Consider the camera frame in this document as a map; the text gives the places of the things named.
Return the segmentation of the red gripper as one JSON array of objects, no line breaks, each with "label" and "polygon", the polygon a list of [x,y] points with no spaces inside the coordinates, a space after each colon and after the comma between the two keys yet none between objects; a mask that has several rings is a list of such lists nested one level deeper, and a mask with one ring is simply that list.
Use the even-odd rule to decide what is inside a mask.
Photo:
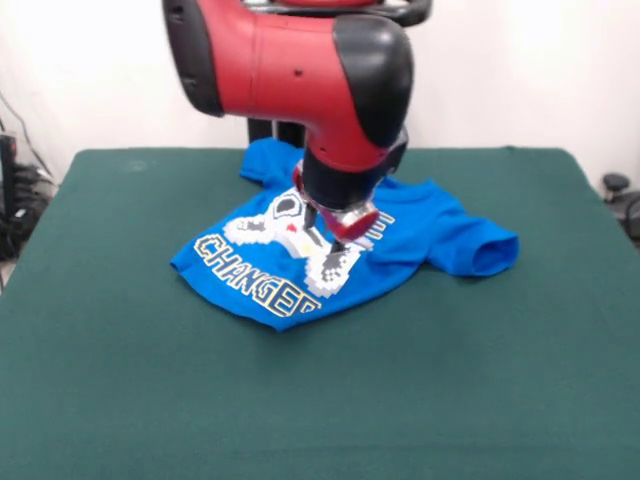
[{"label": "red gripper", "polygon": [[315,227],[317,217],[320,217],[334,237],[330,249],[331,255],[343,253],[345,251],[345,243],[359,241],[379,219],[380,212],[371,200],[357,203],[347,210],[332,210],[312,200],[303,184],[303,166],[301,162],[298,162],[294,167],[292,179],[301,200],[306,205],[304,231],[310,233]]}]

